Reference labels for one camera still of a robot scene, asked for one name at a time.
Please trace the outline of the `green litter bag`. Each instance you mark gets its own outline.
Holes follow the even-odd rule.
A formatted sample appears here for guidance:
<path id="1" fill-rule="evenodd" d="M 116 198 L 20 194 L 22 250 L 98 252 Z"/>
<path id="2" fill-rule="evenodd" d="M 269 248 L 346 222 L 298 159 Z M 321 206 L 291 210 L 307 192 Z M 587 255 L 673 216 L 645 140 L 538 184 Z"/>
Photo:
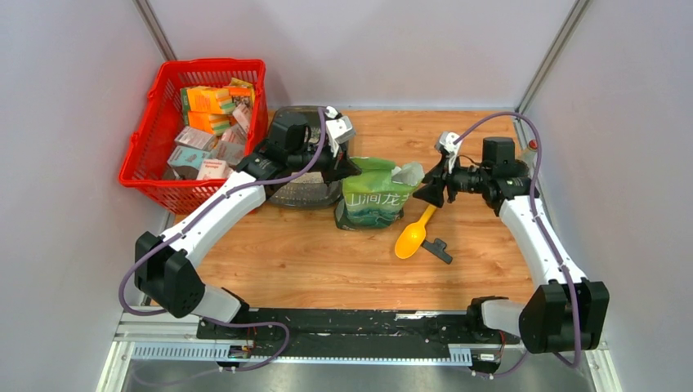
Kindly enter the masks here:
<path id="1" fill-rule="evenodd" d="M 334 210 L 342 230 L 384 229 L 404 216 L 404 205 L 425 176 L 419 162 L 403 166 L 383 158 L 354 157 L 361 170 L 342 181 L 342 196 Z"/>

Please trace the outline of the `yellow plastic scoop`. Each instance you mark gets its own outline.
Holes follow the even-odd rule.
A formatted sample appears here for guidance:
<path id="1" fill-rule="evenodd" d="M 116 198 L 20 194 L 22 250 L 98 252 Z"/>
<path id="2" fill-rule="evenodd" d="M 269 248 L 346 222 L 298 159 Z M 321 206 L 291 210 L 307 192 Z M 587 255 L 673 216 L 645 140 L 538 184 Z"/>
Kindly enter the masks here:
<path id="1" fill-rule="evenodd" d="M 429 205 L 415 222 L 407 225 L 396 240 L 395 255 L 405 260 L 410 258 L 423 244 L 427 236 L 426 225 L 437 210 L 436 206 Z"/>

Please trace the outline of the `black bag clip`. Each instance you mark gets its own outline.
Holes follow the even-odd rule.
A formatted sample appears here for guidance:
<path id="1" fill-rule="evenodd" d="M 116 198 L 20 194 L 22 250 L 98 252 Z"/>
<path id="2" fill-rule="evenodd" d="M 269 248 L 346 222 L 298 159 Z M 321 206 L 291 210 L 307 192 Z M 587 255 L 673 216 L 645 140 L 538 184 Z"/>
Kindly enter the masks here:
<path id="1" fill-rule="evenodd" d="M 447 265 L 453 262 L 453 257 L 447 252 L 447 243 L 441 238 L 435 238 L 432 242 L 424 240 L 422 247 Z"/>

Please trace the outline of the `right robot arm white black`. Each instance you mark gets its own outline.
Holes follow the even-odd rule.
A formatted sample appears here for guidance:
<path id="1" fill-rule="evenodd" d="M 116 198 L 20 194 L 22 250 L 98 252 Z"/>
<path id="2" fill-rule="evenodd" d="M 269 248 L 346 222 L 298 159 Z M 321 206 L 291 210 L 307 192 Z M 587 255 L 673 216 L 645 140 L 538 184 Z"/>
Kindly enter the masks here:
<path id="1" fill-rule="evenodd" d="M 532 354 L 594 350 L 610 301 L 603 282 L 592 281 L 573 262 L 546 221 L 530 169 L 516 157 L 513 139 L 486 137 L 479 163 L 465 167 L 457 134 L 444 132 L 435 144 L 440 161 L 424 176 L 413 196 L 441 208 L 457 194 L 479 194 L 509 229 L 535 285 L 525 303 L 506 297 L 473 299 L 467 310 L 467 334 L 485 342 L 498 331 L 521 339 Z"/>

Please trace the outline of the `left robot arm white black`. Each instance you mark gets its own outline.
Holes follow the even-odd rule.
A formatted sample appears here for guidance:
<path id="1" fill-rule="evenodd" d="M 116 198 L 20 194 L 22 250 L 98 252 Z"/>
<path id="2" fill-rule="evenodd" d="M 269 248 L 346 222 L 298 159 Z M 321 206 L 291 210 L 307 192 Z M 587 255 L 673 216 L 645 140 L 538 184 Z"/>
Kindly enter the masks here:
<path id="1" fill-rule="evenodd" d="M 304 114 L 275 115 L 266 137 L 212 196 L 172 228 L 137 239 L 135 263 L 121 284 L 133 282 L 159 305 L 156 314 L 212 319 L 229 338 L 244 336 L 250 325 L 244 301 L 204 283 L 197 267 L 236 223 L 290 181 L 308 172 L 318 172 L 326 183 L 360 174 L 348 156 L 355 136 L 349 117 L 331 106 L 318 107 L 316 113 L 320 133 L 315 143 Z"/>

